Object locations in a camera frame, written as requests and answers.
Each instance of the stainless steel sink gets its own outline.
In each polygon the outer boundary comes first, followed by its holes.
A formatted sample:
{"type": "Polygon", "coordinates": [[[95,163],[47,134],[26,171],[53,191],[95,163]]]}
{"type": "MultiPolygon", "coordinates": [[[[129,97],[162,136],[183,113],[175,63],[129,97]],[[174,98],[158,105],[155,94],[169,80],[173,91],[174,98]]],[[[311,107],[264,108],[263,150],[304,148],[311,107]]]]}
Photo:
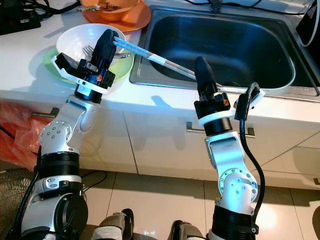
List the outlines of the stainless steel sink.
{"type": "MultiPolygon", "coordinates": [[[[150,6],[139,46],[194,70],[204,56],[224,91],[241,93],[258,82],[272,97],[320,102],[319,81],[281,20],[150,6]]],[[[194,80],[140,56],[130,81],[196,89],[194,80]]]]}

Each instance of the fork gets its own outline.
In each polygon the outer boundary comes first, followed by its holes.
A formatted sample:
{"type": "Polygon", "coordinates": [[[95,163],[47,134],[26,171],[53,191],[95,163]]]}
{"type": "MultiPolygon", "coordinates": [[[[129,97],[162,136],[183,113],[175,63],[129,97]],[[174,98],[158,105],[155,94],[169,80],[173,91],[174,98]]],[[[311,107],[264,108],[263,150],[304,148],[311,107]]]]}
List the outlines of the fork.
{"type": "MultiPolygon", "coordinates": [[[[90,45],[87,45],[82,48],[82,52],[84,53],[85,59],[87,59],[89,61],[92,58],[92,53],[94,52],[94,48],[90,45]]],[[[129,53],[129,52],[128,53],[115,53],[114,58],[115,59],[125,59],[125,58],[129,57],[130,55],[131,55],[131,53],[129,53]]]]}

